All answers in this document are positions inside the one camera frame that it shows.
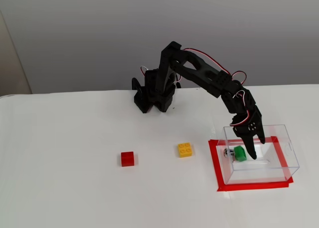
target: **white table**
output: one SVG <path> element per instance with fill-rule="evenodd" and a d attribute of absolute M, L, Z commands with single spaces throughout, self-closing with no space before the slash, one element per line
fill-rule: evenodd
<path fill-rule="evenodd" d="M 301 167 L 289 188 L 216 192 L 208 140 L 232 115 L 203 89 L 147 114 L 134 91 L 1 98 L 0 228 L 317 227 L 319 86 L 248 89 L 264 124 L 287 127 Z"/>

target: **green object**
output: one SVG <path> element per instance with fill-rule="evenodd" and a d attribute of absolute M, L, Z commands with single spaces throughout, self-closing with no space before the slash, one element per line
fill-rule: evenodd
<path fill-rule="evenodd" d="M 247 160 L 245 150 L 242 146 L 235 147 L 234 152 L 235 152 L 235 159 L 237 161 L 242 162 Z"/>

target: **gray wall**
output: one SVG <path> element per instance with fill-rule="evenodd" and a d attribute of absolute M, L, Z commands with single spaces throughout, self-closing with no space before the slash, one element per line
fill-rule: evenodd
<path fill-rule="evenodd" d="M 246 71 L 246 85 L 319 83 L 319 0 L 0 0 L 0 9 L 34 93 L 130 89 L 172 40 Z"/>

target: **clear plastic box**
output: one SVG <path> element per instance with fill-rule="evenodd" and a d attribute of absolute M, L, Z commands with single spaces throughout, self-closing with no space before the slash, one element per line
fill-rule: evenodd
<path fill-rule="evenodd" d="M 265 183 L 288 181 L 299 169 L 292 143 L 284 125 L 263 126 L 266 143 L 254 137 L 257 159 L 252 159 L 232 127 L 224 127 L 217 144 L 218 159 L 225 184 Z M 247 160 L 237 161 L 232 154 L 242 146 Z"/>

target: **black robotic arm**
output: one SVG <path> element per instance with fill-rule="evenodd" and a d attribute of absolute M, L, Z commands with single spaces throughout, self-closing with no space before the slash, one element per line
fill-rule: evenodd
<path fill-rule="evenodd" d="M 159 68 L 145 72 L 145 86 L 140 86 L 136 78 L 132 79 L 132 89 L 138 90 L 134 96 L 135 104 L 143 113 L 152 105 L 161 112 L 166 112 L 175 93 L 174 81 L 178 73 L 216 98 L 221 96 L 228 111 L 236 114 L 230 124 L 236 136 L 243 140 L 249 155 L 256 159 L 253 136 L 257 135 L 259 140 L 265 143 L 265 135 L 262 115 L 250 91 L 239 81 L 232 80 L 230 74 L 214 69 L 194 53 L 180 48 L 181 45 L 171 42 L 161 52 Z M 195 70 L 184 66 L 187 61 Z"/>

